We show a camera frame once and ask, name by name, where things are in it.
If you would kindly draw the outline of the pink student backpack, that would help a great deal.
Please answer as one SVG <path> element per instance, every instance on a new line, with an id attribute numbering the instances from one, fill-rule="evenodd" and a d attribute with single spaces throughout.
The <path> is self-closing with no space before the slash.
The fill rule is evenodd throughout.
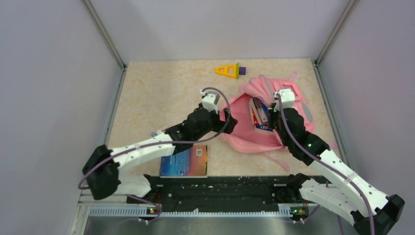
<path id="1" fill-rule="evenodd" d="M 315 131 L 315 120 L 306 100 L 294 82 L 297 72 L 289 79 L 267 78 L 263 75 L 250 79 L 240 85 L 240 93 L 230 98 L 231 115 L 238 123 L 225 140 L 241 153 L 265 153 L 275 150 L 287 151 L 277 133 L 268 128 L 267 109 L 274 100 L 273 95 L 281 89 L 290 89 L 295 101 L 290 105 L 304 118 L 307 131 Z"/>

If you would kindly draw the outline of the dark blue sunset book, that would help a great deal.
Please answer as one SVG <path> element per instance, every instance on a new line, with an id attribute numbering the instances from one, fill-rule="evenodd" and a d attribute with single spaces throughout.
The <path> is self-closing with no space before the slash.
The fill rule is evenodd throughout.
<path id="1" fill-rule="evenodd" d="M 194 145 L 188 150 L 161 158 L 161 178 L 206 178 L 208 146 Z"/>

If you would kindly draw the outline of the light blue paperback book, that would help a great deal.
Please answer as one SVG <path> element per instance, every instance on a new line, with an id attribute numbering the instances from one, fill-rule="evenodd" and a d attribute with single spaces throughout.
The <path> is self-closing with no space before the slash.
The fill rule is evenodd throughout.
<path id="1" fill-rule="evenodd" d="M 249 100 L 249 108 L 251 109 L 251 120 L 253 125 L 268 125 L 268 108 L 259 98 L 251 98 Z"/>

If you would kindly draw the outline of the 91-storey treehouse blue book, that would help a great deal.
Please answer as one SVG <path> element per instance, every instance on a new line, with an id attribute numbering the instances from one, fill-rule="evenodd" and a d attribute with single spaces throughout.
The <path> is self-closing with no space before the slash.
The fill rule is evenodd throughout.
<path id="1" fill-rule="evenodd" d="M 267 125 L 255 125 L 254 131 L 258 132 L 260 134 L 267 134 L 267 135 L 273 135 L 274 130 L 269 128 Z"/>

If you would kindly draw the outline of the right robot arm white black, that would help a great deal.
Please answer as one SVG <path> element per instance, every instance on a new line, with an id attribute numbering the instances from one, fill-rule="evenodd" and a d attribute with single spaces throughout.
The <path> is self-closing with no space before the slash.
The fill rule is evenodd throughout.
<path id="1" fill-rule="evenodd" d="M 349 222 L 360 235 L 386 235 L 399 220 L 405 201 L 376 189 L 347 166 L 329 144 L 305 129 L 294 108 L 268 109 L 269 127 L 298 160 L 318 171 L 334 187 L 327 188 L 304 174 L 295 175 L 287 188 L 294 202 L 319 204 Z"/>

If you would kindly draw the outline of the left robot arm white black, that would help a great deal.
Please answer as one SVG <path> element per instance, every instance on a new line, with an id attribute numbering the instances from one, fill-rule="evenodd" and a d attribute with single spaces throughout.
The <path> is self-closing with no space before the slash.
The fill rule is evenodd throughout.
<path id="1" fill-rule="evenodd" d="M 203 136 L 210 132 L 216 135 L 231 134 L 238 121 L 232 117 L 229 109 L 224 110 L 224 117 L 221 120 L 220 112 L 199 107 L 183 122 L 145 141 L 113 149 L 100 145 L 85 163 L 82 169 L 84 177 L 79 187 L 86 182 L 94 200 L 105 199 L 123 184 L 119 178 L 123 169 L 184 152 L 197 143 L 205 142 Z"/>

